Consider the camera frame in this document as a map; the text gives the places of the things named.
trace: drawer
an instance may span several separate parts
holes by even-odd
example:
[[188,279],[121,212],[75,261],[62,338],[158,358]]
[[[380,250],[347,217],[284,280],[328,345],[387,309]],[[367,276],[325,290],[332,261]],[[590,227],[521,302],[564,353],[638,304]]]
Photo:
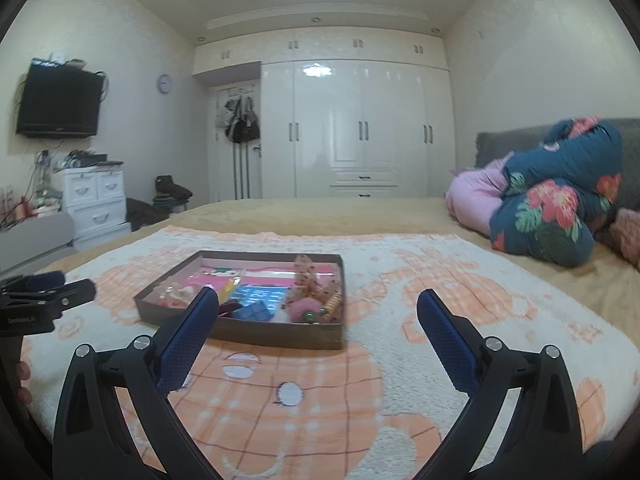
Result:
[[98,200],[124,196],[124,172],[123,171],[99,171]]
[[63,193],[66,207],[95,202],[98,200],[96,174],[88,171],[65,175]]
[[101,229],[122,224],[127,216],[127,203],[124,198],[105,200],[91,205],[78,205],[67,208],[76,225],[75,238]]
[[334,171],[331,186],[396,186],[393,171]]
[[76,251],[84,251],[92,247],[111,242],[131,232],[131,224],[119,224],[114,227],[106,227],[99,231],[89,233],[74,240]]
[[398,188],[389,187],[331,187],[329,195],[332,198],[392,198],[398,196]]

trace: ceiling molding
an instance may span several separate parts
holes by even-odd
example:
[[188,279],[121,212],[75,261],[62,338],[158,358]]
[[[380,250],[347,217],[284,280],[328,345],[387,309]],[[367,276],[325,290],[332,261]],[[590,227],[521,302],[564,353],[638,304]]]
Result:
[[349,12],[360,14],[378,14],[381,16],[401,16],[404,18],[414,18],[417,20],[429,21],[426,14],[417,10],[398,9],[397,7],[383,7],[368,4],[305,4],[284,7],[270,7],[268,9],[250,10],[239,14],[222,16],[207,22],[207,28],[213,30],[219,27],[226,27],[236,23],[261,20],[264,18],[274,18],[276,16],[295,16],[297,14],[325,14],[328,12]]

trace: wardrobe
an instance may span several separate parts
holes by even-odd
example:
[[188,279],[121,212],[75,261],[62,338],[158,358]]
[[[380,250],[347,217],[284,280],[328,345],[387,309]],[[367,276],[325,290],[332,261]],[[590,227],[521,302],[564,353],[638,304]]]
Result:
[[258,60],[264,198],[446,191],[455,146],[440,38],[357,27],[262,32],[198,47],[194,72]]

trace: television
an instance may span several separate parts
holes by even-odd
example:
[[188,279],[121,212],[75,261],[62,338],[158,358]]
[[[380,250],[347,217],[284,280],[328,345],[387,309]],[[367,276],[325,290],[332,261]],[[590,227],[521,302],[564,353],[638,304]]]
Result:
[[98,133],[103,77],[41,59],[31,60],[24,83],[17,133],[66,139]]

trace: white and orange blanket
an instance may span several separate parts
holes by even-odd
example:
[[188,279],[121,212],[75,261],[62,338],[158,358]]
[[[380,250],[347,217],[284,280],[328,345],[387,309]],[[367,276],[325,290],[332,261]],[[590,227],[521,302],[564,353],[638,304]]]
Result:
[[[49,435],[74,349],[126,346],[156,327],[132,297],[197,250],[333,253],[344,259],[348,343],[342,351],[265,348],[208,340],[185,387],[170,394],[180,419],[227,479],[411,478],[466,402],[420,329],[415,301],[434,288],[483,336],[510,348],[561,349],[576,392],[584,447],[615,436],[640,392],[640,352],[625,335],[498,254],[456,236],[335,237],[219,234],[167,227],[78,267],[94,302],[64,313],[53,333],[25,339],[31,413]],[[506,400],[477,465],[490,462],[517,392]],[[127,395],[126,419],[143,459],[159,466]]]

